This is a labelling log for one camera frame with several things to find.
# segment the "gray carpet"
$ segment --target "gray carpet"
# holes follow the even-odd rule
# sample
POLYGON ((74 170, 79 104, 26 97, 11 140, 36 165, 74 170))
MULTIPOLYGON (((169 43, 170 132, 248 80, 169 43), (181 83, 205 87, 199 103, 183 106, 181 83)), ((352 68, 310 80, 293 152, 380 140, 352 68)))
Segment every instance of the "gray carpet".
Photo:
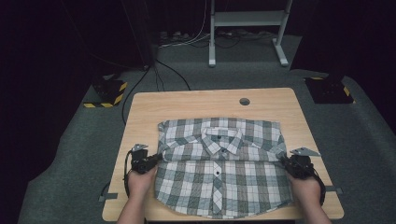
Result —
MULTIPOLYGON (((282 46, 289 61, 300 37, 285 36, 282 46)), ((218 39, 223 47, 234 40, 218 39)), ((315 105, 304 77, 326 74, 281 67, 270 39, 241 41, 229 49, 217 48, 217 66, 207 66, 208 48, 192 46, 160 49, 158 59, 176 69, 191 89, 250 89, 288 87, 294 89, 308 125, 322 154, 332 182, 340 194, 345 216, 333 223, 396 222, 396 138, 364 90, 353 79, 343 83, 356 104, 315 105)), ((186 91, 183 80, 157 64, 166 91, 186 91)), ((128 82, 126 92, 143 76, 131 70, 120 79, 128 82)), ((151 69, 126 100, 127 116, 133 95, 142 91, 162 91, 151 69)), ((92 91, 87 92, 90 100, 92 91)), ((122 105, 112 108, 81 106, 61 139, 51 167, 29 183, 21 224, 105 223, 104 203, 98 202, 102 188, 110 180, 124 125, 122 105)))

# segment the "robotic hand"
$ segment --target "robotic hand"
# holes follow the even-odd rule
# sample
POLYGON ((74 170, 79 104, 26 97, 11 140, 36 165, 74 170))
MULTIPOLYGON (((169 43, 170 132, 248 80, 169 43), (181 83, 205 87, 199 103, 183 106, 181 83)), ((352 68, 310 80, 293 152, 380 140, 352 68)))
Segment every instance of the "robotic hand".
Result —
POLYGON ((154 166, 157 165, 158 161, 163 159, 162 154, 154 154, 148 157, 148 150, 145 149, 146 147, 148 146, 142 144, 136 144, 130 151, 128 151, 128 154, 126 155, 123 181, 124 181, 125 191, 128 197, 129 197, 129 188, 128 188, 129 172, 135 171, 140 175, 143 175, 152 168, 154 168, 154 166), (132 168, 127 172, 128 157, 131 154, 132 154, 132 159, 131 159, 132 168))
POLYGON ((319 153, 312 151, 306 147, 301 147, 291 151, 293 155, 290 158, 286 156, 280 158, 285 170, 294 178, 307 179, 309 176, 314 177, 320 185, 320 205, 323 205, 326 196, 326 187, 320 179, 314 164, 309 156, 320 156, 319 153))

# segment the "folded shirt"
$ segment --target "folded shirt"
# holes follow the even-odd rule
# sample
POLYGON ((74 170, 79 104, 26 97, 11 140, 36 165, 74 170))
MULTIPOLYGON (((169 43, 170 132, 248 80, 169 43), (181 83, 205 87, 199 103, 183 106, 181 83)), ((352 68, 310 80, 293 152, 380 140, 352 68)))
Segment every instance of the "folded shirt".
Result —
POLYGON ((235 118, 175 119, 158 125, 163 154, 155 197, 174 211, 250 217, 292 202, 279 158, 280 123, 235 118))

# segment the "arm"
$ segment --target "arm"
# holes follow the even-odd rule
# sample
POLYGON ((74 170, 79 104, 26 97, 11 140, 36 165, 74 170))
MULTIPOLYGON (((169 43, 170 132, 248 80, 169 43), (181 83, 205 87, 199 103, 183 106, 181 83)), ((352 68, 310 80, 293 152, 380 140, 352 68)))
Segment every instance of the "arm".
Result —
POLYGON ((303 209, 305 221, 308 224, 329 224, 331 223, 326 213, 320 206, 320 186, 313 177, 306 180, 297 179, 288 175, 291 182, 294 197, 303 209))
POLYGON ((124 205, 118 224, 143 224, 145 220, 145 199, 157 171, 154 167, 144 175, 136 172, 128 174, 129 198, 124 205))

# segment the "hole in table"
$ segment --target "hole in table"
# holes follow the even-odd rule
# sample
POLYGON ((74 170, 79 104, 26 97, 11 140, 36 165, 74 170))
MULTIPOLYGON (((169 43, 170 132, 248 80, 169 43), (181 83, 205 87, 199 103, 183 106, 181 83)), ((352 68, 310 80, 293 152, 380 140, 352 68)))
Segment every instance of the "hole in table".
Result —
POLYGON ((250 101, 249 101, 248 98, 241 98, 239 100, 239 104, 241 104, 241 105, 250 105, 250 101))

